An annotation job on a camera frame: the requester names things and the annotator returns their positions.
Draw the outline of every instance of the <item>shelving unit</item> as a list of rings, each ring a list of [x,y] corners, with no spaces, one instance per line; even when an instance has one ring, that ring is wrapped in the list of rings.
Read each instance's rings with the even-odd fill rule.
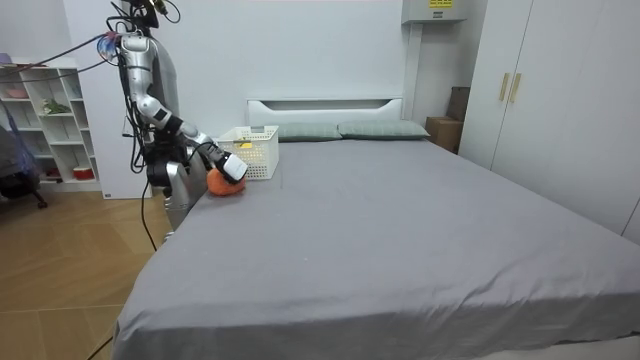
[[[15,68],[0,68],[0,76]],[[3,78],[5,81],[24,81],[63,78],[30,83],[0,84],[0,98],[13,115],[18,131],[34,155],[41,171],[41,185],[53,191],[100,191],[98,167],[91,141],[91,129],[76,69],[33,68]],[[6,90],[22,89],[27,99],[8,96]],[[54,99],[71,109],[64,114],[45,114],[44,100]],[[0,125],[10,131],[9,120],[0,111]],[[75,167],[90,167],[95,179],[78,180],[73,177]],[[47,171],[57,169],[59,177],[47,177]]]

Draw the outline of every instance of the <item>yellow object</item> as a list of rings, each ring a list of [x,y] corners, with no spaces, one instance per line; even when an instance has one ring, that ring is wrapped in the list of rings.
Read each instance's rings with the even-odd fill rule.
[[[504,78],[502,79],[502,89],[500,89],[500,101],[504,101],[504,95],[507,93],[507,85],[509,84],[509,76],[511,74],[504,73]]]
[[[436,9],[453,7],[453,0],[429,0],[429,7]]]
[[[516,74],[516,80],[513,82],[513,87],[511,88],[511,95],[509,95],[509,101],[511,103],[516,102],[516,94],[518,93],[518,88],[520,87],[520,79],[522,78],[521,73]]]

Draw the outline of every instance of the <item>cable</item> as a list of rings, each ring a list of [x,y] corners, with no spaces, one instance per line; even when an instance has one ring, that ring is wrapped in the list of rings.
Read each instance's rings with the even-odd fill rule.
[[[128,16],[129,14],[127,14],[126,11],[122,10],[122,8],[118,5],[116,5],[113,1],[111,2],[111,6],[113,6],[114,9],[116,9],[116,11],[118,12],[118,14],[120,14],[120,16]]]
[[[68,54],[68,53],[70,53],[70,52],[76,51],[76,50],[80,49],[81,47],[86,46],[87,44],[92,43],[92,42],[94,42],[94,41],[98,40],[99,38],[101,38],[101,37],[103,37],[103,36],[104,36],[104,34],[96,35],[96,36],[92,37],[91,39],[89,39],[89,40],[87,40],[87,41],[83,42],[82,44],[77,45],[77,46],[75,46],[75,47],[72,47],[71,49],[69,49],[69,50],[67,50],[67,51],[65,51],[65,52],[62,52],[62,53],[60,53],[60,54],[58,54],[58,55],[52,56],[52,57],[50,57],[50,58],[48,58],[48,59],[46,59],[46,60],[42,60],[42,61],[37,62],[37,63],[35,63],[35,64],[27,65],[27,66],[25,66],[25,67],[22,67],[22,68],[20,68],[20,69],[16,70],[16,71],[11,71],[11,72],[8,72],[8,73],[6,73],[6,74],[3,74],[2,76],[0,76],[0,78],[4,78],[4,77],[7,77],[7,76],[11,76],[11,75],[17,74],[17,73],[21,73],[21,72],[23,72],[23,71],[25,71],[25,70],[29,70],[29,69],[31,69],[31,68],[33,68],[33,67],[40,66],[40,65],[42,65],[42,64],[48,63],[48,62],[49,62],[49,61],[51,61],[51,60],[55,60],[55,59],[57,59],[57,58],[59,58],[59,57],[62,57],[62,56],[64,56],[64,55],[67,55],[67,54]]]
[[[169,19],[168,15],[165,15],[164,18],[167,19],[167,21],[172,23],[172,24],[179,23],[180,20],[182,20],[182,13],[180,12],[180,9],[178,9],[176,4],[174,4],[173,1],[171,1],[171,0],[164,0],[164,2],[171,4],[171,6],[173,6],[173,8],[176,9],[176,12],[178,13],[178,19],[177,20],[171,20],[171,19]]]
[[[118,68],[120,73],[120,83],[122,85],[122,93],[124,95],[124,103],[127,109],[126,119],[131,125],[132,135],[134,138],[133,146],[131,149],[131,161],[129,168],[134,174],[140,174],[144,171],[146,166],[144,154],[145,154],[145,139],[147,139],[149,132],[151,131],[149,125],[141,120],[140,112],[137,106],[131,100],[131,93],[129,91],[129,78],[127,76],[127,69],[124,64],[126,60],[123,55],[118,53]]]
[[[96,355],[98,355],[100,350],[104,349],[104,347],[107,346],[112,340],[113,340],[113,336],[108,338],[105,342],[102,343],[102,345],[100,345],[94,352],[92,352],[91,355],[89,355],[89,357],[87,358],[87,360],[92,360],[94,357],[96,357]]]
[[[200,149],[200,147],[203,146],[203,145],[216,146],[216,144],[213,143],[213,142],[206,142],[206,143],[199,144],[198,146],[196,146],[193,149],[193,153],[191,154],[191,156],[189,156],[189,159],[187,160],[187,163],[191,162],[191,159],[193,159],[193,157],[198,153],[198,149]]]
[[[132,30],[129,30],[129,27],[127,26],[127,23],[121,20],[121,21],[118,21],[116,23],[116,32],[118,34],[120,34],[120,32],[118,31],[118,25],[120,25],[120,24],[124,25],[124,31],[123,32],[132,32],[135,29],[135,28],[133,28]]]
[[[91,70],[93,68],[96,68],[102,64],[104,64],[105,62],[107,62],[106,60],[102,60],[97,64],[93,64],[91,66],[88,66],[84,69],[80,69],[78,71],[74,71],[68,74],[64,74],[64,75],[60,75],[60,76],[55,76],[55,77],[50,77],[50,78],[44,78],[44,79],[33,79],[33,80],[21,80],[21,81],[0,81],[0,84],[24,84],[24,83],[31,83],[31,82],[39,82],[39,81],[51,81],[51,80],[57,80],[57,79],[61,79],[63,77],[67,77],[67,76],[71,76],[71,75],[75,75],[75,74],[80,74],[83,73],[85,71]]]
[[[144,230],[147,232],[147,236],[149,236],[149,240],[151,241],[151,246],[153,246],[153,251],[158,251],[156,243],[153,241],[153,237],[151,236],[149,228],[147,227],[147,221],[144,218],[144,195],[147,193],[148,188],[149,180],[147,180],[147,185],[144,186],[144,191],[142,191],[142,197],[140,198],[140,217],[142,218],[142,225],[144,225]]]

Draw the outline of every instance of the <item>brown box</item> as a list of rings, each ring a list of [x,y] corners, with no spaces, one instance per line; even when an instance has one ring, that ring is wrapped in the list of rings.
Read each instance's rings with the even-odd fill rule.
[[[462,121],[454,120],[448,116],[428,117],[425,128],[429,133],[429,141],[457,154],[463,125]]]
[[[451,99],[449,100],[449,107],[447,108],[448,117],[454,120],[464,121],[464,117],[467,114],[467,106],[469,105],[470,93],[470,87],[454,86],[451,88]]]

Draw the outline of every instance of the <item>wooden floor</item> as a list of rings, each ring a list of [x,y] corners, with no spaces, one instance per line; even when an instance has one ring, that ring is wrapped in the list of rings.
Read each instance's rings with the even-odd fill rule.
[[[86,359],[111,336],[153,253],[139,200],[45,197],[44,210],[32,198],[0,202],[0,359]],[[169,230],[162,198],[147,200],[145,213],[159,245]]]

